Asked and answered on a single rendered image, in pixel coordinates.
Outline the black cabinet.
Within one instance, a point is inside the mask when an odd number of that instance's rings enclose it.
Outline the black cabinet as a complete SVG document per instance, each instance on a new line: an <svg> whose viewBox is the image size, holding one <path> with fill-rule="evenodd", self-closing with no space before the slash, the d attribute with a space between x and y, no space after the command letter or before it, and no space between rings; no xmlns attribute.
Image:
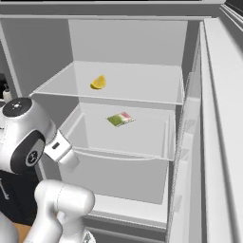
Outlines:
<svg viewBox="0 0 243 243"><path fill-rule="evenodd" d="M37 214L34 190L38 183L32 169L22 175L0 170L0 212L12 222L31 226Z"/></svg>

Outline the white fridge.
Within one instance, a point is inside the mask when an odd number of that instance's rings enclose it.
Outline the white fridge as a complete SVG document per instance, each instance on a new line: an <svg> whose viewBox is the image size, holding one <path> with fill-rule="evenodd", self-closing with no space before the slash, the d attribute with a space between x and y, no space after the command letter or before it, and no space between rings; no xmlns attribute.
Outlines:
<svg viewBox="0 0 243 243"><path fill-rule="evenodd" d="M12 96L30 97L40 104L60 131L79 103L175 113L175 154L167 165L162 202L101 196L91 190L95 206L83 221L96 243L166 243L179 128L188 82L196 67L199 25L222 14L243 28L243 16L230 9L226 0L0 1L0 77L6 79ZM183 104L33 94L75 61L180 66ZM43 155L31 169L39 182L44 179L65 182L61 168ZM15 236L18 224L0 212L0 236L4 240Z"/></svg>

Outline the clear glass fridge shelf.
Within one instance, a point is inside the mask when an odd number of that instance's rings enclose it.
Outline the clear glass fridge shelf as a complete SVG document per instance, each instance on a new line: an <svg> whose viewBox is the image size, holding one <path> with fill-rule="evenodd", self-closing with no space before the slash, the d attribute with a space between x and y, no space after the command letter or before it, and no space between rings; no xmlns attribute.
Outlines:
<svg viewBox="0 0 243 243"><path fill-rule="evenodd" d="M106 86L90 84L100 75ZM182 71L175 65L142 65L75 61L33 91L115 101L183 104Z"/></svg>

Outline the yellow lemon wedge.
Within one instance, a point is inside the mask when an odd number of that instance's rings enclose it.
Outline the yellow lemon wedge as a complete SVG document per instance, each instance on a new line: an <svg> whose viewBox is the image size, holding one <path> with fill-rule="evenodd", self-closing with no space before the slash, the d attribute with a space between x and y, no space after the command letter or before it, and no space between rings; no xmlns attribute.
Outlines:
<svg viewBox="0 0 243 243"><path fill-rule="evenodd" d="M90 84L90 87L93 89L102 89L105 86L106 86L106 78L104 75L100 75Z"/></svg>

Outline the green and red food packet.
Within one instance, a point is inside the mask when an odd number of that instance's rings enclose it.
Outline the green and red food packet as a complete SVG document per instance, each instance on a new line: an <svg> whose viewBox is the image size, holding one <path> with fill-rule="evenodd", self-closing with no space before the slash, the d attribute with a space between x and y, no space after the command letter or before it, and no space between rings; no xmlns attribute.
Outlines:
<svg viewBox="0 0 243 243"><path fill-rule="evenodd" d="M114 126L118 127L129 122L133 122L135 119L131 117L128 113L121 112L119 114L108 117L107 120Z"/></svg>

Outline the white fridge door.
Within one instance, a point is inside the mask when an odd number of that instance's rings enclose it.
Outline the white fridge door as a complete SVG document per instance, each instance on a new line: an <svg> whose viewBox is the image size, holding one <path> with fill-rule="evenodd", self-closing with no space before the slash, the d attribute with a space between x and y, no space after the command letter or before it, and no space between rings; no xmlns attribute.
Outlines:
<svg viewBox="0 0 243 243"><path fill-rule="evenodd" d="M243 243L242 32L227 14L200 22L166 243Z"/></svg>

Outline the clear fridge drawer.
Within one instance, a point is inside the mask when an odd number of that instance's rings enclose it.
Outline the clear fridge drawer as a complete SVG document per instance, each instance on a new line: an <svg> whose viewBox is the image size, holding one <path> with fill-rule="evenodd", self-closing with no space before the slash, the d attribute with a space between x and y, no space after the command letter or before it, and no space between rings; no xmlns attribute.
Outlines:
<svg viewBox="0 0 243 243"><path fill-rule="evenodd" d="M118 127L107 120L121 112L135 120ZM175 154L172 110L79 103L61 131L80 160L73 172L60 169L63 181L101 196L162 202Z"/></svg>

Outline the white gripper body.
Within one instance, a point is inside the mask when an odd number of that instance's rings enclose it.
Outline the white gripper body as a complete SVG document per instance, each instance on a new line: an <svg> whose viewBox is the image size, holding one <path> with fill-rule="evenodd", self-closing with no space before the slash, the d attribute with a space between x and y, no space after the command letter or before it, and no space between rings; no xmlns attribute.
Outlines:
<svg viewBox="0 0 243 243"><path fill-rule="evenodd" d="M59 165L67 170L73 172L79 165L80 161L73 150L69 150L60 160Z"/></svg>

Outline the white soap dispenser bottle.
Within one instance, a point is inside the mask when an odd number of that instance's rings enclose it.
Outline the white soap dispenser bottle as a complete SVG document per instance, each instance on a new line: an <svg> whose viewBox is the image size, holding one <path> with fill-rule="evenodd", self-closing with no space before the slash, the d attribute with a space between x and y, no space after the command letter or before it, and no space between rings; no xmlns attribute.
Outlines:
<svg viewBox="0 0 243 243"><path fill-rule="evenodd" d="M7 84L4 84L4 91L3 91L3 99L5 101L5 103L8 103L12 100L12 96L9 90L9 86Z"/></svg>

